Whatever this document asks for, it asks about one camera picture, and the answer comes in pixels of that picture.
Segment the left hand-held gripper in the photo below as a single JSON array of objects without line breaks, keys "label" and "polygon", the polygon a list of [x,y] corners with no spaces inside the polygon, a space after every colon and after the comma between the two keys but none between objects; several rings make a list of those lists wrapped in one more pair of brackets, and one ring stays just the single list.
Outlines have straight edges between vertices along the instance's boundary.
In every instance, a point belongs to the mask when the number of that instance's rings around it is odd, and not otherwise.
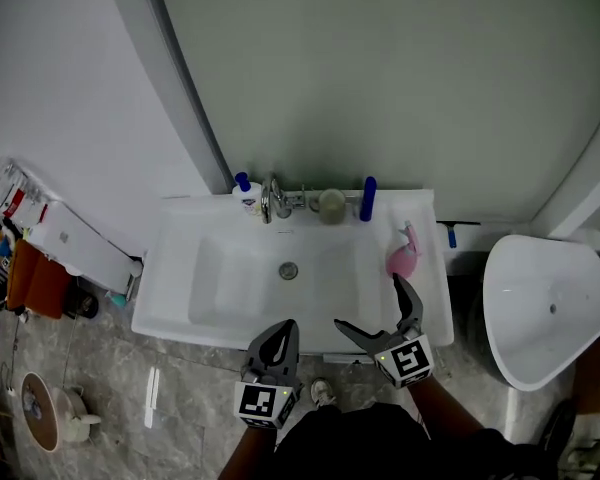
[{"label": "left hand-held gripper", "polygon": [[282,428],[300,399],[297,377],[299,327],[288,319],[264,330],[249,345],[235,384],[234,415],[252,428]]}]

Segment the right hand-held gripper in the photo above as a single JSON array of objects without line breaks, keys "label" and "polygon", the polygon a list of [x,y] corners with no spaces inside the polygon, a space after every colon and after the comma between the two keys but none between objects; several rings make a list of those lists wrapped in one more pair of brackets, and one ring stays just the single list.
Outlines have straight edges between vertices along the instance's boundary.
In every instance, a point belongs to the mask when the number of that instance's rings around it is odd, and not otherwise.
[{"label": "right hand-held gripper", "polygon": [[[420,329],[423,303],[413,286],[398,273],[392,274],[401,318],[398,329]],[[409,330],[406,335],[391,337],[387,331],[370,334],[348,321],[335,319],[336,328],[348,339],[374,356],[383,375],[397,389],[420,382],[432,374],[434,361],[426,334]]]}]

